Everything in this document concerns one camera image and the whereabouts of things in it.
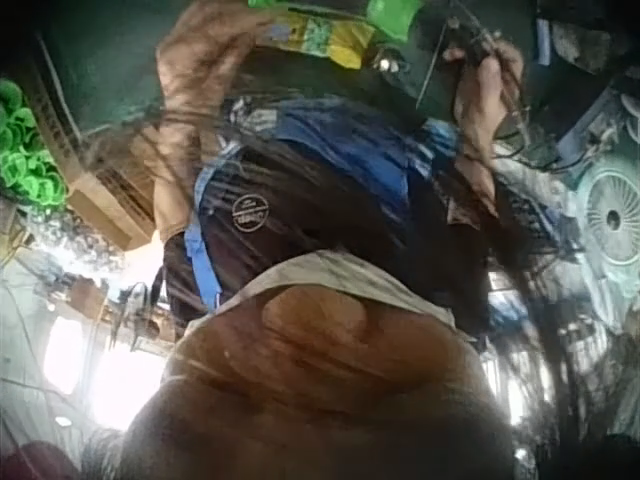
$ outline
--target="fan grille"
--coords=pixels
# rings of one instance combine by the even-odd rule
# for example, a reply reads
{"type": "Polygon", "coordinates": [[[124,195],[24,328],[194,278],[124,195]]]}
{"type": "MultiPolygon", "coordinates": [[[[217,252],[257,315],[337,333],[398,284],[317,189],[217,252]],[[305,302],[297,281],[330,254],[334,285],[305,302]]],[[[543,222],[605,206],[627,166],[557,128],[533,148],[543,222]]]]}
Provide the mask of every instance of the fan grille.
{"type": "Polygon", "coordinates": [[[611,262],[628,264],[640,255],[640,192],[626,178],[607,173],[593,184],[587,223],[611,262]]]}

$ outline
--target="light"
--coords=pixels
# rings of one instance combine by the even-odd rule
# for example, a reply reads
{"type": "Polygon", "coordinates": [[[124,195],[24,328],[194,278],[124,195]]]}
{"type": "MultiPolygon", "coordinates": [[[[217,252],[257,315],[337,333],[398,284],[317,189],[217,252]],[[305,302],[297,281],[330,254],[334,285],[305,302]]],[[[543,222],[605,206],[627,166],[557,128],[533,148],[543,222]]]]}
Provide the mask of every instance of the light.
{"type": "Polygon", "coordinates": [[[91,389],[93,416],[107,428],[126,430],[160,386],[166,359],[148,352],[129,351],[118,342],[106,350],[91,389]]]}
{"type": "Polygon", "coordinates": [[[73,392],[83,364],[82,326],[77,320],[58,317],[51,327],[44,356],[44,376],[62,393],[73,392]]]}
{"type": "Polygon", "coordinates": [[[70,427],[71,425],[73,425],[73,422],[71,420],[69,420],[67,417],[56,417],[55,421],[62,428],[67,428],[67,427],[70,427]]]}
{"type": "Polygon", "coordinates": [[[388,72],[391,69],[391,62],[387,58],[380,60],[380,70],[388,72]]]}
{"type": "Polygon", "coordinates": [[[522,462],[527,458],[527,451],[524,448],[518,448],[516,450],[516,458],[522,462]]]}

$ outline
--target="green object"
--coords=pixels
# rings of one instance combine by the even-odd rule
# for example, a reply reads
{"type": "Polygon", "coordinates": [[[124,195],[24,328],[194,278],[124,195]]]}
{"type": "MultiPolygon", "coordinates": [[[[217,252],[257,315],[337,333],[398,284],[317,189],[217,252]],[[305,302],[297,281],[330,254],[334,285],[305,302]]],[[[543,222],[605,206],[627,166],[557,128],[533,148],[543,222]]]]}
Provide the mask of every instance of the green object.
{"type": "Polygon", "coordinates": [[[0,130],[0,155],[11,151],[11,147],[13,147],[13,133],[8,128],[0,130]]]}
{"type": "Polygon", "coordinates": [[[367,20],[394,40],[406,42],[411,23],[423,6],[423,0],[371,0],[367,20]]]}
{"type": "Polygon", "coordinates": [[[9,147],[9,151],[16,152],[22,146],[24,142],[24,137],[26,135],[25,128],[19,123],[9,123],[7,129],[11,132],[11,147],[9,147]]]}
{"type": "Polygon", "coordinates": [[[0,158],[0,177],[7,187],[20,183],[27,170],[27,159],[24,155],[10,153],[0,158]]]}
{"type": "Polygon", "coordinates": [[[36,118],[28,107],[22,107],[13,112],[13,115],[11,115],[11,121],[19,123],[26,128],[35,128],[36,126],[36,118]]]}
{"type": "Polygon", "coordinates": [[[17,110],[22,106],[22,90],[11,80],[0,78],[0,102],[8,111],[17,110]]]}
{"type": "Polygon", "coordinates": [[[354,6],[354,2],[348,2],[351,8],[345,7],[344,9],[281,0],[248,0],[248,4],[253,8],[270,8],[275,5],[284,5],[303,11],[364,18],[392,39],[406,42],[409,40],[411,23],[418,10],[424,6],[424,0],[369,0],[368,2],[363,0],[359,6],[354,6]]]}
{"type": "Polygon", "coordinates": [[[8,120],[9,120],[9,115],[7,115],[7,111],[4,109],[4,107],[0,103],[0,132],[5,129],[5,127],[7,126],[8,120]]]}
{"type": "Polygon", "coordinates": [[[0,188],[39,206],[64,204],[66,186],[22,90],[0,79],[0,188]]]}

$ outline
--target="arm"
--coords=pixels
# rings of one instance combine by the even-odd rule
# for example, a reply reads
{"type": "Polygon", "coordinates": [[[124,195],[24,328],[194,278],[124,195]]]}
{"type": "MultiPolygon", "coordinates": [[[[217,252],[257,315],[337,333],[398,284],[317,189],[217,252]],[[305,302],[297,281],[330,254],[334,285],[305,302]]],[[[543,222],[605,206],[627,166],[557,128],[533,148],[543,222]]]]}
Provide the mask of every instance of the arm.
{"type": "Polygon", "coordinates": [[[165,116],[152,165],[154,215],[166,242],[189,225],[201,142],[215,137],[214,116],[260,30],[264,13],[240,4],[195,2],[156,51],[165,116]]]}
{"type": "MultiPolygon", "coordinates": [[[[496,216],[493,140],[507,116],[503,90],[510,93],[510,98],[517,98],[517,83],[523,72],[522,56],[515,47],[506,42],[499,42],[497,47],[504,63],[488,57],[477,68],[467,66],[454,102],[454,117],[462,138],[455,167],[496,216]],[[503,68],[511,69],[511,74],[505,74],[503,68]]],[[[465,52],[450,48],[443,56],[446,61],[459,61],[464,60],[465,52]]]]}
{"type": "Polygon", "coordinates": [[[160,239],[166,243],[191,221],[193,185],[200,159],[197,128],[164,123],[158,130],[157,150],[161,158],[154,168],[153,213],[160,239]]]}

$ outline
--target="blue object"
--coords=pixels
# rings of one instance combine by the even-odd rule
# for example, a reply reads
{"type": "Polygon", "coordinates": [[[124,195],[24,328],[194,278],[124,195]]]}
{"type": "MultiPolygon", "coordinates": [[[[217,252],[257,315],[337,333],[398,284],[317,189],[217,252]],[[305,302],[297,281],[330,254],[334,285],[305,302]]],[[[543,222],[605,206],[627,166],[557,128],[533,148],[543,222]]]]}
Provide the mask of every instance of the blue object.
{"type": "MultiPolygon", "coordinates": [[[[377,112],[342,99],[283,101],[274,109],[277,120],[271,129],[272,138],[312,150],[319,159],[375,195],[383,211],[399,222],[410,214],[408,171],[415,169],[428,178],[432,166],[444,165],[456,152],[457,130],[445,122],[428,122],[419,142],[390,127],[377,112]]],[[[219,306],[222,292],[212,267],[215,252],[207,252],[197,214],[207,184],[222,165],[235,159],[240,149],[237,143],[227,145],[198,175],[195,213],[185,232],[187,255],[202,301],[210,311],[219,306]]]]}

